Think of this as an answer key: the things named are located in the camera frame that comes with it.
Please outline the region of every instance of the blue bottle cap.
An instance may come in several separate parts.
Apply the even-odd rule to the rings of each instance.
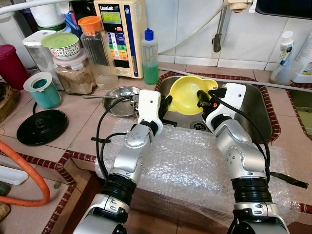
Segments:
[[[154,39],[154,31],[147,28],[147,30],[145,30],[145,40],[153,40]]]

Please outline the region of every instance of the green dish soap bottle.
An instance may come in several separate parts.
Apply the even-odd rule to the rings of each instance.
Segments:
[[[154,85],[158,82],[158,42],[154,38],[153,30],[145,30],[145,39],[141,41],[143,57],[143,75],[146,84]]]

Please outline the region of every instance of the stainless steel sink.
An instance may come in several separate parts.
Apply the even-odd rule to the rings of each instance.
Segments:
[[[312,93],[290,90],[289,94],[300,115],[309,138],[312,139]]]
[[[159,92],[162,95],[167,96],[173,83],[180,77],[181,76],[173,76],[164,79],[159,87]],[[225,84],[225,82],[218,82],[219,87],[221,87],[223,84]],[[245,86],[247,88],[246,94],[240,110],[255,122],[265,139],[269,139],[272,134],[272,126],[262,94],[260,90],[253,85],[246,84]],[[168,111],[164,119],[176,121],[178,127],[191,128],[208,132],[209,130],[203,123],[203,118],[201,115],[202,113],[194,116],[185,116],[178,112]],[[257,131],[244,117],[236,114],[235,119],[243,126],[243,128],[248,132],[253,140],[257,142],[261,141]]]

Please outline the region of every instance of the orange lid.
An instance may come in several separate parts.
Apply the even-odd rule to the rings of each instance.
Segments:
[[[101,17],[87,16],[78,20],[78,25],[82,27],[83,33],[86,35],[93,34],[102,29]]]

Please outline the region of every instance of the white pipe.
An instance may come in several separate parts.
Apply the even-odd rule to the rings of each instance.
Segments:
[[[192,36],[194,36],[196,33],[198,33],[202,28],[204,28],[210,21],[212,21],[217,14],[219,14],[220,11],[222,11],[223,8],[227,7],[229,4],[229,2],[227,0],[224,0],[223,4],[213,13],[213,15],[203,24],[201,25],[199,28],[197,28],[196,30],[194,30],[190,35],[188,35],[186,38],[184,38],[183,40],[181,40],[180,42],[170,46],[169,48],[166,48],[160,52],[158,52],[159,54],[166,52],[167,50],[171,50],[175,47],[177,47],[178,45],[182,44],[183,42],[187,41],[188,39],[190,39]]]
[[[54,4],[58,2],[64,2],[64,1],[68,1],[68,0],[38,0],[38,1],[32,1],[32,2],[23,2],[19,4],[1,7],[0,15],[4,13],[12,12],[12,11],[19,11],[19,10],[23,10],[23,9],[27,9],[27,8],[31,8],[35,6],[49,5],[49,4]]]
[[[312,89],[297,88],[297,87],[292,87],[292,86],[288,86],[288,85],[263,83],[263,82],[248,81],[248,80],[218,79],[218,78],[212,78],[212,77],[199,76],[199,75],[196,75],[196,74],[192,74],[192,73],[188,73],[188,72],[182,72],[182,71],[175,70],[175,69],[169,69],[169,68],[163,68],[163,67],[159,67],[158,69],[161,70],[161,71],[180,73],[180,74],[187,75],[187,76],[198,76],[198,77],[203,78],[203,79],[209,78],[209,79],[213,79],[215,81],[220,81],[220,82],[231,82],[231,83],[241,83],[241,84],[254,84],[254,85],[268,86],[268,87],[279,88],[279,89],[290,89],[290,90],[298,90],[298,91],[312,93]]]

